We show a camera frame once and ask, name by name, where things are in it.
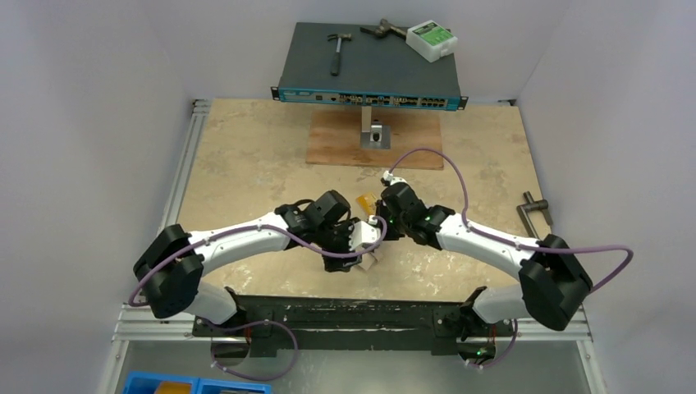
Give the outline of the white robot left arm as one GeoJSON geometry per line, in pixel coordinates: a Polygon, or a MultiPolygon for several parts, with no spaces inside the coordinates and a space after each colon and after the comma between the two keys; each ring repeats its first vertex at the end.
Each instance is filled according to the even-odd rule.
{"type": "Polygon", "coordinates": [[[367,223],[351,216],[348,201],[335,190],[216,230],[187,232],[173,224],[161,230],[136,261],[136,293],[155,318],[197,314],[223,335],[233,336],[245,324],[242,308],[230,291],[204,283],[203,277],[257,254],[307,245],[322,255],[326,271],[348,272],[361,261],[358,250],[377,236],[367,223]]]}

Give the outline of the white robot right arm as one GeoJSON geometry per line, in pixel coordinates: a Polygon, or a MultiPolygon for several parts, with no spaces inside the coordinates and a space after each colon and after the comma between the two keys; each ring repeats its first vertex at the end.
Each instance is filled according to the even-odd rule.
{"type": "Polygon", "coordinates": [[[408,237],[418,245],[463,254],[517,280],[479,289],[463,304],[460,321],[479,334],[505,319],[532,318],[564,330],[593,289],[593,282],[563,239],[513,236],[441,205],[427,206],[405,181],[384,181],[378,208],[387,216],[389,239],[408,237]]]}

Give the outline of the tan leather card holder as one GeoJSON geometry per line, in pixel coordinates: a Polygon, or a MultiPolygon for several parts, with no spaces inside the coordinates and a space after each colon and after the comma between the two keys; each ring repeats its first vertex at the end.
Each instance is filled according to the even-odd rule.
{"type": "Polygon", "coordinates": [[[356,265],[357,268],[364,272],[375,267],[382,259],[382,253],[379,250],[374,250],[360,256],[360,262],[356,265]]]}

